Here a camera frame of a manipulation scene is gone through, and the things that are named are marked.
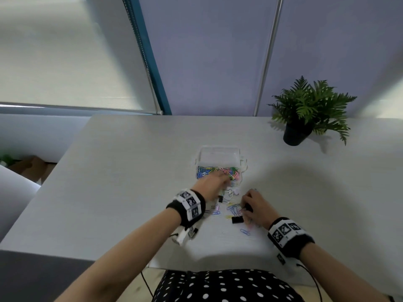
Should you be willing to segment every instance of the plant pot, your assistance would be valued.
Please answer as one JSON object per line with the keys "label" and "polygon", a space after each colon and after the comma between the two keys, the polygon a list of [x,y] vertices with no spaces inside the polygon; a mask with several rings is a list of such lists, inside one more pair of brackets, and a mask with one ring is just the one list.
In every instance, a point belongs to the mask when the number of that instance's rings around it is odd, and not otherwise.
{"label": "plant pot", "polygon": [[306,127],[303,127],[302,130],[303,131],[296,127],[291,127],[289,124],[287,124],[285,126],[283,137],[284,142],[290,146],[300,145],[300,143],[304,141],[306,137],[308,137],[312,132],[312,129],[307,130]]}

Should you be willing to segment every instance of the person's left hand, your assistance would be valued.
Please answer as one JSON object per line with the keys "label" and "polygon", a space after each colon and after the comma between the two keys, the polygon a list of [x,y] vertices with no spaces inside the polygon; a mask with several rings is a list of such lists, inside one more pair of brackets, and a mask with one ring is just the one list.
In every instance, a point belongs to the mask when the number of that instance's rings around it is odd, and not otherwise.
{"label": "person's left hand", "polygon": [[207,202],[214,201],[220,190],[225,190],[229,184],[229,176],[225,175],[223,171],[216,171],[197,180],[191,189],[202,194]]}

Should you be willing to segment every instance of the teal strip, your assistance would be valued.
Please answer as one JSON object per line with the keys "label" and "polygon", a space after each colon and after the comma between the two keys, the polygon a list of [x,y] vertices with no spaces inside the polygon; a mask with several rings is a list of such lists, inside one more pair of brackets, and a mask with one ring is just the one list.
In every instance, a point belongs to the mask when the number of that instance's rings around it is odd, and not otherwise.
{"label": "teal strip", "polygon": [[139,42],[139,46],[143,46],[145,58],[148,64],[148,70],[150,72],[151,83],[154,87],[154,92],[157,97],[157,101],[160,105],[161,110],[164,112],[164,115],[171,116],[171,108],[169,107],[168,98],[166,97],[164,85],[162,84],[161,76],[158,71],[157,63],[155,62],[154,53],[151,48],[151,43],[148,38],[147,29],[145,27],[143,13],[141,12],[141,6],[139,0],[129,0],[131,3],[131,10],[133,12],[134,17],[130,17],[133,23],[137,25],[138,34],[135,34],[137,37],[137,41]]}

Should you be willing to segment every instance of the black wristband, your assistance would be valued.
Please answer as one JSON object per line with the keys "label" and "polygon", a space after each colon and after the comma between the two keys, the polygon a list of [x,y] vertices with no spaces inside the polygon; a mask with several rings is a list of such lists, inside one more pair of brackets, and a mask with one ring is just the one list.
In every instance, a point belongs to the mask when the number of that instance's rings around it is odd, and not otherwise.
{"label": "black wristband", "polygon": [[167,208],[173,208],[179,213],[182,219],[181,226],[187,229],[203,217],[205,200],[197,191],[184,190],[176,195],[174,200],[167,205]]}
{"label": "black wristband", "polygon": [[280,217],[272,223],[267,237],[282,254],[296,259],[300,258],[301,250],[306,244],[315,243],[304,229],[286,217]]}

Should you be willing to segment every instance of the white table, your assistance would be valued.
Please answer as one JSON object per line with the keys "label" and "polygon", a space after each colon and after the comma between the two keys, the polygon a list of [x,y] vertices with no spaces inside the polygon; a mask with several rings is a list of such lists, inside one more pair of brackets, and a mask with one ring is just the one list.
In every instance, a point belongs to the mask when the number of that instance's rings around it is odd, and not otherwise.
{"label": "white table", "polygon": [[[332,131],[290,147],[269,121],[94,116],[0,249],[95,260],[194,183],[202,145],[235,145],[248,164],[242,193],[257,188],[378,289],[403,292],[403,122],[350,120],[346,147]],[[186,248],[168,240],[150,265],[262,268],[311,284],[304,271],[282,269],[265,231],[246,236],[239,227],[211,216]]]}

